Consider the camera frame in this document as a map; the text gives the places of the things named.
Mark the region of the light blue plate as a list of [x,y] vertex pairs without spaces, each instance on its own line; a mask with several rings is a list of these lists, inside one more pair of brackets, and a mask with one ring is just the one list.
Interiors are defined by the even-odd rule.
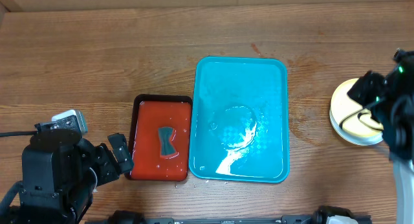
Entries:
[[337,121],[335,121],[331,111],[329,112],[329,118],[330,118],[331,125],[333,129],[335,130],[335,132],[337,132],[337,134],[339,134],[339,136],[341,136],[341,138],[343,138],[347,142],[350,142],[352,144],[359,145],[359,146],[372,146],[372,145],[381,143],[383,141],[381,133],[373,137],[357,137],[357,136],[351,135],[350,133],[346,132],[345,130],[339,127],[339,124],[337,123]]

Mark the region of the hourglass green red sponge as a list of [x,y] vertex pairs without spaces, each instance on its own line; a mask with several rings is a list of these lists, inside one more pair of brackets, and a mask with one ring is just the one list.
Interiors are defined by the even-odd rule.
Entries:
[[158,128],[158,138],[160,141],[160,156],[162,158],[172,159],[178,155],[178,151],[173,145],[175,129],[167,126]]

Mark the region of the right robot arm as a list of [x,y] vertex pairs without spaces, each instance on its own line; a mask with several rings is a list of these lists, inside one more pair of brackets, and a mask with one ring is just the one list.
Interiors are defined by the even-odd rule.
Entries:
[[397,191],[397,223],[413,223],[413,51],[397,49],[395,68],[357,79],[347,96],[383,126]]

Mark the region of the yellow plate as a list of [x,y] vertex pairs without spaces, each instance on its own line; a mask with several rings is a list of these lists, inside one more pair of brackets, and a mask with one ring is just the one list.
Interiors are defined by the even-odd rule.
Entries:
[[383,130],[383,125],[371,118],[368,109],[347,96],[348,90],[357,81],[357,78],[347,80],[340,84],[331,98],[330,111],[338,124],[342,123],[341,129],[357,137],[373,137]]

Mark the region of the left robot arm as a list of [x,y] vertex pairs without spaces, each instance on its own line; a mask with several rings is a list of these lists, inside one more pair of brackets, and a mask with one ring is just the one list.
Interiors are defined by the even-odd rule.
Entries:
[[79,223],[93,193],[133,167],[126,138],[93,146],[73,121],[38,123],[22,153],[22,180],[1,201],[2,223]]

